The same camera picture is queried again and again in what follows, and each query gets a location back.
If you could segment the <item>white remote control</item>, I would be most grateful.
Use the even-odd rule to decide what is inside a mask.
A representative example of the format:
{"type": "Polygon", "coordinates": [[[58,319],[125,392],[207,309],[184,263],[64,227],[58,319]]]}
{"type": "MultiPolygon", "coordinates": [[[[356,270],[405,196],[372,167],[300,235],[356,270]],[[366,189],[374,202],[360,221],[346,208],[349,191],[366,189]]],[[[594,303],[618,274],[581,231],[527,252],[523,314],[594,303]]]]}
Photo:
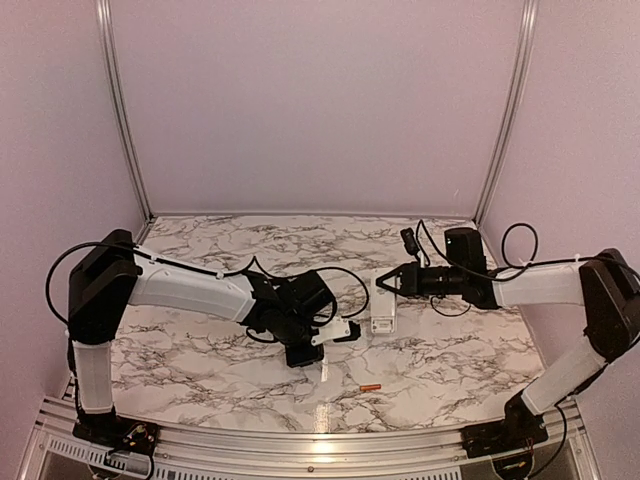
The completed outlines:
{"type": "Polygon", "coordinates": [[[383,269],[374,269],[371,272],[369,305],[371,332],[374,335],[390,335],[396,331],[396,296],[376,285],[377,278],[383,274],[383,269]]]}

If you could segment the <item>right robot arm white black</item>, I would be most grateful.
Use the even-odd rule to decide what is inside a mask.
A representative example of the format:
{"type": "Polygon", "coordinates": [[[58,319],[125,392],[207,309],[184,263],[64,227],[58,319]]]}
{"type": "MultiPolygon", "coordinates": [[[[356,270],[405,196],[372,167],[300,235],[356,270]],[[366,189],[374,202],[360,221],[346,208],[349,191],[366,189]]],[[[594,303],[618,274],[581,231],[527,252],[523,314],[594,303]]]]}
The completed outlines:
{"type": "Polygon", "coordinates": [[[406,298],[458,296],[480,310],[551,304],[584,309],[586,326],[576,345],[505,405],[495,438],[515,448],[533,433],[534,419],[587,388],[638,344],[639,275],[617,249],[491,270],[476,229],[451,228],[444,239],[437,253],[445,265],[416,258],[378,277],[376,286],[406,298]]]}

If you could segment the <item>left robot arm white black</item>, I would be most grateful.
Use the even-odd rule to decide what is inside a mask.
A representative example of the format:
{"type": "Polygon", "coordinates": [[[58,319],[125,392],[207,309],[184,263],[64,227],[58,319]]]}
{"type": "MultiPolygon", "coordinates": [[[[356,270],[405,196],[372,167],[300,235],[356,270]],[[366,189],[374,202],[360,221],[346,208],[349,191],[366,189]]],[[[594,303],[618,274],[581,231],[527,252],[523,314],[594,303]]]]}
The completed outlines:
{"type": "Polygon", "coordinates": [[[119,444],[127,432],[114,413],[111,385],[111,343],[127,306],[205,313],[270,333],[291,368],[324,357],[323,346],[313,342],[321,328],[316,315],[336,299],[313,271],[293,279],[216,273],[140,250],[121,229],[88,250],[69,274],[68,332],[86,426],[106,445],[119,444]]]}

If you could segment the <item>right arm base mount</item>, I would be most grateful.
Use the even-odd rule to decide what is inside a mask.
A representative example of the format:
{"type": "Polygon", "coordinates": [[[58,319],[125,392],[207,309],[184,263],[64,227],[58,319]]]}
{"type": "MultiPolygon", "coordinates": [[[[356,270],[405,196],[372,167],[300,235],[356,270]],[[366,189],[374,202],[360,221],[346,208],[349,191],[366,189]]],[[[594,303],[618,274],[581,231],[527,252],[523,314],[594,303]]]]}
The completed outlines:
{"type": "Polygon", "coordinates": [[[549,439],[543,415],[534,415],[522,399],[523,390],[509,399],[501,420],[473,424],[461,429],[468,458],[527,448],[549,439]]]}

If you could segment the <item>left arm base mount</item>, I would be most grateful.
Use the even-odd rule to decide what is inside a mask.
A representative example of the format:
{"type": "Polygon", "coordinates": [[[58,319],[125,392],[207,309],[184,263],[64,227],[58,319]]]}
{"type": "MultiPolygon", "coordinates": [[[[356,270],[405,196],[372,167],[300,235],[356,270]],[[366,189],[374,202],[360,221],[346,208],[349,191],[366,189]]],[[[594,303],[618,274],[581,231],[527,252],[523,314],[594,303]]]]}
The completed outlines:
{"type": "Polygon", "coordinates": [[[123,417],[112,409],[108,413],[78,412],[73,436],[109,447],[112,452],[127,451],[151,456],[156,448],[159,426],[156,423],[123,417]]]}

